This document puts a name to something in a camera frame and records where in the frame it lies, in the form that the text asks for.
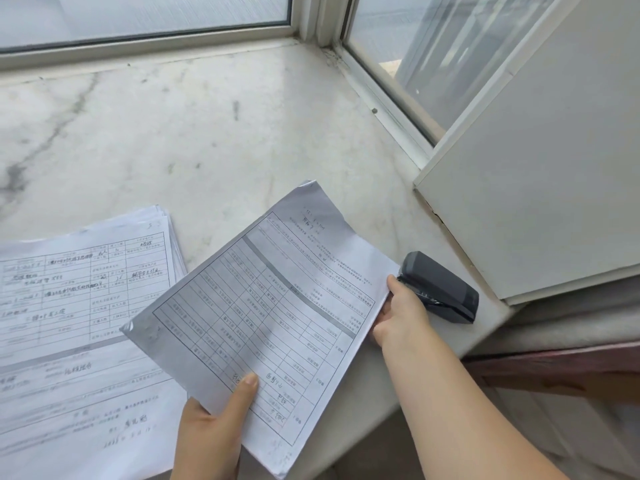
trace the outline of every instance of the stapler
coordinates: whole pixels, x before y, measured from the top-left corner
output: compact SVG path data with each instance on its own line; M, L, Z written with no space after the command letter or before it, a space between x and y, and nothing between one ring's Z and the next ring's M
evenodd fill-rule
M398 281L412 290L428 312L452 323L473 323L479 295L466 282L420 251L407 254Z

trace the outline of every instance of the printed form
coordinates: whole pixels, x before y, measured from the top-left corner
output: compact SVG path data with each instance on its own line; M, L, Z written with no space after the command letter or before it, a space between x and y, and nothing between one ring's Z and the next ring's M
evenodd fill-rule
M4 478L140 480L173 466L185 391L119 328L182 273L168 218L126 217L0 248Z
M283 478L379 313L387 275L398 269L309 182L123 331L213 414L256 372L243 444Z

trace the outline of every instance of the fingernail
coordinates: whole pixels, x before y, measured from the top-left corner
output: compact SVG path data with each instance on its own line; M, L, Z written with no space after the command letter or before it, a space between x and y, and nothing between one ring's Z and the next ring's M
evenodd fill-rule
M244 379L242 380L245 384L247 384L247 386L255 386L256 384L258 384L258 374L256 374L255 372L250 372L249 374L245 375Z

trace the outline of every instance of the stack of papers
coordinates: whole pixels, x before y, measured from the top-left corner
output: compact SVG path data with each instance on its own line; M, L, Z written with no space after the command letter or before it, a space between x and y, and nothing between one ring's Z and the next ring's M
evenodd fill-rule
M398 270L307 182L123 331L212 414L256 372L243 444L284 478L379 313L387 275Z
M0 245L4 478L140 480L172 468L187 395L119 329L185 273L157 206Z

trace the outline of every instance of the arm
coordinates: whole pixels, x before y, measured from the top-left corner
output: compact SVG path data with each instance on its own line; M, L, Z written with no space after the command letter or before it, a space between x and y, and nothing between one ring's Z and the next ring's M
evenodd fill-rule
M429 480L567 480L487 399L393 276L373 329Z

